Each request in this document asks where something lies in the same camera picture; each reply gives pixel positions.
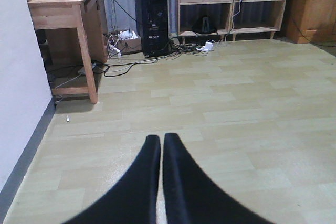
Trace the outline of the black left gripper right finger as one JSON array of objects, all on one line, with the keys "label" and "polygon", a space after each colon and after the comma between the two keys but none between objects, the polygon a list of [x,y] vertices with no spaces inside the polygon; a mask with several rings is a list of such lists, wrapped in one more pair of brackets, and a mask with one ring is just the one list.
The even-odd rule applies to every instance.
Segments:
[{"label": "black left gripper right finger", "polygon": [[269,223],[218,187],[176,133],[166,133],[163,192],[168,223]]}]

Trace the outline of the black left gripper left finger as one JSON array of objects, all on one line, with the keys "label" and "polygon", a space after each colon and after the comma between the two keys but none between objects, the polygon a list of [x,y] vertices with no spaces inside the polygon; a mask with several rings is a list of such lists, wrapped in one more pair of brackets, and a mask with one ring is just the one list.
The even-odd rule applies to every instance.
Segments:
[{"label": "black left gripper left finger", "polygon": [[160,157],[160,138],[148,135],[118,182],[66,223],[156,223]]}]

